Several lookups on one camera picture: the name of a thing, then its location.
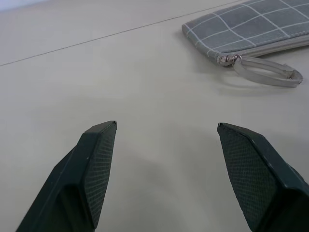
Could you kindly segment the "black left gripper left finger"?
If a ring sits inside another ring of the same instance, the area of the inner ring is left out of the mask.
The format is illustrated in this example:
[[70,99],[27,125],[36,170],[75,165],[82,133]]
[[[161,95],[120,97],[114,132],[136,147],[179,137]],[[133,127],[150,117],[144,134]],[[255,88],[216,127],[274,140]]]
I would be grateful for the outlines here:
[[16,232],[95,232],[110,177],[116,121],[85,131],[53,168]]

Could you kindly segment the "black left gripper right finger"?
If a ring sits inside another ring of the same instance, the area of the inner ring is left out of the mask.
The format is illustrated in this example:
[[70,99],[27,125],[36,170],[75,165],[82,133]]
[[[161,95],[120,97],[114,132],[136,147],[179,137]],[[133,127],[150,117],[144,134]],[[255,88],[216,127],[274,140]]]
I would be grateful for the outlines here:
[[219,123],[234,194],[252,232],[309,232],[309,184],[261,134]]

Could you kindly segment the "grey checked pencil pouch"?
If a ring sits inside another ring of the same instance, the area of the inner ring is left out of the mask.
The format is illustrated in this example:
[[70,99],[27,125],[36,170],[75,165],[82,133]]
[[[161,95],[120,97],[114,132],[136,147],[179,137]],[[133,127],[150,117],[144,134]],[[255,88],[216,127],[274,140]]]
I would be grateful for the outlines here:
[[249,81],[297,87],[300,72],[262,56],[309,45],[309,0],[249,0],[184,23],[182,32],[209,60]]

